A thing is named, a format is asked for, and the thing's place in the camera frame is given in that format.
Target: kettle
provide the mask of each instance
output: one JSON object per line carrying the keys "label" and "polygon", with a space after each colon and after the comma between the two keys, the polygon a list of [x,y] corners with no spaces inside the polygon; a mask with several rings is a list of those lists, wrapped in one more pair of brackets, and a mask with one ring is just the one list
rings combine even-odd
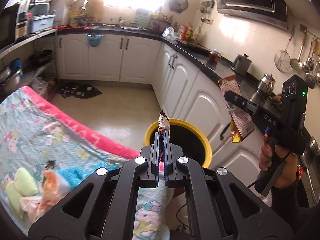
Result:
{"label": "kettle", "polygon": [[36,0],[21,0],[18,14],[27,13],[35,6]]}
{"label": "kettle", "polygon": [[260,80],[257,92],[264,96],[270,96],[275,87],[275,83],[276,80],[273,78],[272,74],[269,75],[265,73]]}
{"label": "kettle", "polygon": [[248,55],[244,54],[244,56],[242,56],[238,54],[232,66],[236,72],[245,75],[251,63],[252,61],[248,59]]}

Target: bracelet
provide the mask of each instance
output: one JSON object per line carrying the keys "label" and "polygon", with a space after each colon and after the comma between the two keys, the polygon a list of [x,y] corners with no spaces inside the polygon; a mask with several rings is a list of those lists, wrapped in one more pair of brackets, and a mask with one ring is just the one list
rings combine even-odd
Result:
{"label": "bracelet", "polygon": [[303,168],[298,164],[297,165],[297,179],[300,180],[302,177]]}

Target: wall socket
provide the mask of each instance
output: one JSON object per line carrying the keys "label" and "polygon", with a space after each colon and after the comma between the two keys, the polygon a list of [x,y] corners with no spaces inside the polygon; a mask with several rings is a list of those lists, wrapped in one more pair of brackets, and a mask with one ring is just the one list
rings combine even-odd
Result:
{"label": "wall socket", "polygon": [[212,23],[213,23],[213,20],[207,19],[204,23],[212,24]]}

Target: floor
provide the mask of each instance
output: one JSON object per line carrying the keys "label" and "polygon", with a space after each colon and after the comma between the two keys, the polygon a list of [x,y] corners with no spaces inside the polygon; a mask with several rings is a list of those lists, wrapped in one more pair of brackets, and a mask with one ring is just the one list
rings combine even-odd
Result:
{"label": "floor", "polygon": [[140,152],[145,132],[158,121],[160,107],[152,89],[96,86],[102,95],[63,98],[51,103],[92,130]]}

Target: trash bin rim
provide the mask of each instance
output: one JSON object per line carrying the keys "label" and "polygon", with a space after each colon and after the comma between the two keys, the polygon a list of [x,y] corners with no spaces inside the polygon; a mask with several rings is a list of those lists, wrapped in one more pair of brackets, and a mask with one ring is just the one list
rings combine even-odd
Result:
{"label": "trash bin rim", "polygon": [[[203,132],[201,132],[197,127],[192,125],[191,123],[188,123],[186,121],[180,120],[180,119],[170,119],[169,121],[170,125],[178,125],[181,127],[184,127],[190,131],[192,131],[202,142],[205,150],[205,158],[204,158],[204,163],[202,165],[203,168],[208,168],[211,160],[212,160],[212,149],[210,142],[208,141],[207,137],[204,135]],[[144,141],[143,145],[147,146],[150,145],[150,138],[152,133],[158,129],[158,122],[152,123],[148,129],[146,130],[145,136],[144,136]]]}

